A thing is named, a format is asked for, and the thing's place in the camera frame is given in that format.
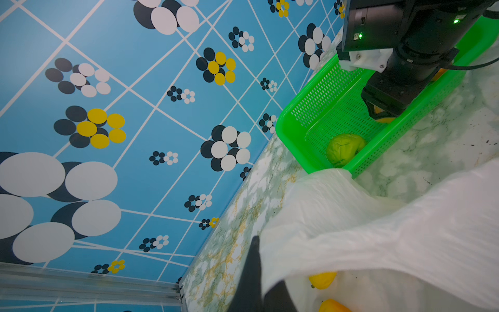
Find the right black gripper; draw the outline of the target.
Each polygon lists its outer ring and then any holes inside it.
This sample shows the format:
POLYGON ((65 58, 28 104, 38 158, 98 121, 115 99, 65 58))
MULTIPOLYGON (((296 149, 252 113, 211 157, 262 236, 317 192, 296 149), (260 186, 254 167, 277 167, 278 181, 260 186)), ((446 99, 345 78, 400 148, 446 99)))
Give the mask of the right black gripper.
POLYGON ((373 119, 399 117, 430 85, 439 71, 452 65, 459 49, 442 54, 415 53, 400 44, 389 57, 386 69, 376 72, 367 81, 361 98, 373 119))

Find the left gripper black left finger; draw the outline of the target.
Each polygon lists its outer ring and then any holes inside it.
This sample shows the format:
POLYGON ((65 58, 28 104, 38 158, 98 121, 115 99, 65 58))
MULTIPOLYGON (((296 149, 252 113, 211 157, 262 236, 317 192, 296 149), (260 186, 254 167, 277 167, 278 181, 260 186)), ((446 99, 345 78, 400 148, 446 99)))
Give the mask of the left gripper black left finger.
POLYGON ((254 236, 228 312, 262 311, 259 244, 259 236, 254 236))

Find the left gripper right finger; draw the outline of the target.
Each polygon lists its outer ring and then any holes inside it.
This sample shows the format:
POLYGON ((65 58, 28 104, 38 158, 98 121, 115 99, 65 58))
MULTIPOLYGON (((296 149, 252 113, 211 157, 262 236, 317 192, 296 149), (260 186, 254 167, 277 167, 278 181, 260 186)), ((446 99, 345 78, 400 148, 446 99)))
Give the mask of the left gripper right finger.
POLYGON ((263 308, 265 312, 297 312, 285 282, 277 283, 266 293, 263 308))

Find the yellow mango fruit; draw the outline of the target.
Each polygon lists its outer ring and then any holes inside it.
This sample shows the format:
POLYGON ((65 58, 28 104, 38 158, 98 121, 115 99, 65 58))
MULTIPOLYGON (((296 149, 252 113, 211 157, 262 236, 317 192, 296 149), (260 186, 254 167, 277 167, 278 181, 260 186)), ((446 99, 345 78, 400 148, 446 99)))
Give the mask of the yellow mango fruit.
POLYGON ((309 281, 313 288, 324 290, 327 289, 335 281, 336 277, 337 277, 336 272, 326 272, 310 276, 309 281))

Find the green round fruit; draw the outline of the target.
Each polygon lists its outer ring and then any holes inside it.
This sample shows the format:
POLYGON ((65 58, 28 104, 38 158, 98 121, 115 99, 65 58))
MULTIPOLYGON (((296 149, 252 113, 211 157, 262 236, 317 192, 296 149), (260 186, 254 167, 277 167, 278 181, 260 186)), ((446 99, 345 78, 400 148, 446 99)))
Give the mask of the green round fruit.
POLYGON ((326 148, 326 157, 334 168, 347 165, 365 146, 362 136, 344 133, 332 138, 326 148))

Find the white plastic bag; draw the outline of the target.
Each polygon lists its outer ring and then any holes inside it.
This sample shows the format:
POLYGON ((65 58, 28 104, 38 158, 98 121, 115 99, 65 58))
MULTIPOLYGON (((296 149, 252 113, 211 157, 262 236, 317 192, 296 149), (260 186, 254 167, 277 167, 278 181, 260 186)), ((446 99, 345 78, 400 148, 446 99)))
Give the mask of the white plastic bag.
POLYGON ((406 204, 372 196, 343 169, 299 179, 260 236, 261 289, 345 270, 410 274, 498 308, 498 160, 450 175, 406 204))

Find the small orange yellow fruit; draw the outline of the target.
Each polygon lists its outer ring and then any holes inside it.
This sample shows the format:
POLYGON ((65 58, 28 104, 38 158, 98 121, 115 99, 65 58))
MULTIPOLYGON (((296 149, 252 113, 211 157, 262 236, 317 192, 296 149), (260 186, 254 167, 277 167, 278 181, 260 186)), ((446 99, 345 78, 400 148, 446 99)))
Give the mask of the small orange yellow fruit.
POLYGON ((376 122, 381 124, 391 124, 395 120, 395 117, 384 117, 376 119, 376 122))

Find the orange green papaya fruit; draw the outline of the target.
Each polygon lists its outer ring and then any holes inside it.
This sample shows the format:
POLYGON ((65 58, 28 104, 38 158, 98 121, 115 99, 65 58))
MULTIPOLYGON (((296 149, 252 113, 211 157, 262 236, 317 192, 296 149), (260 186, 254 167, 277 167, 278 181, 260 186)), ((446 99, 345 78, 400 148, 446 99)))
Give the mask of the orange green papaya fruit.
POLYGON ((435 82, 438 79, 440 79, 445 73, 447 72, 447 69, 445 68, 440 68, 439 71, 433 76, 431 79, 431 82, 435 82))

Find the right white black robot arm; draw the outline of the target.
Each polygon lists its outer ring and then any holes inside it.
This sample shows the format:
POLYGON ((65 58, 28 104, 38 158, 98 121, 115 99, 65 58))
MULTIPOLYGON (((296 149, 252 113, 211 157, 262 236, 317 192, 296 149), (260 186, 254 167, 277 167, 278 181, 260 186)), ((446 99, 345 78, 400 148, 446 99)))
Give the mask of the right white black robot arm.
POLYGON ((374 71, 361 92, 370 118, 389 124, 415 98, 457 66, 457 43, 484 17, 498 19, 497 1, 348 1, 336 46, 342 69, 374 71))

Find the green plastic basket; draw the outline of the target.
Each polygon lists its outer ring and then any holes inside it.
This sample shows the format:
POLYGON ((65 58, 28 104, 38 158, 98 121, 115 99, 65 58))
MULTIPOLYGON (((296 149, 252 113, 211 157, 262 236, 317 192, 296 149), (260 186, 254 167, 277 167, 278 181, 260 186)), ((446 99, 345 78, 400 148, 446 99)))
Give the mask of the green plastic basket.
POLYGON ((369 117, 361 99, 361 91, 373 74, 372 70, 342 70, 333 56, 281 113, 276 135, 308 174, 332 168, 326 157, 330 140, 353 133, 367 142, 344 166, 356 178, 451 95, 465 77, 463 71, 447 71, 400 117, 385 124, 369 117))

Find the left aluminium corner post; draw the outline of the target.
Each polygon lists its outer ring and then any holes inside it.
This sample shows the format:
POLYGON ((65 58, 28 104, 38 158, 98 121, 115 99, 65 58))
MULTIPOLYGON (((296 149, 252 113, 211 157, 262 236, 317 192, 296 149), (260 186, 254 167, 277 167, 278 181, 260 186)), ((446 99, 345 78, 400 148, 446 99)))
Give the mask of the left aluminium corner post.
POLYGON ((181 306, 178 284, 105 274, 1 264, 1 297, 32 300, 181 306))

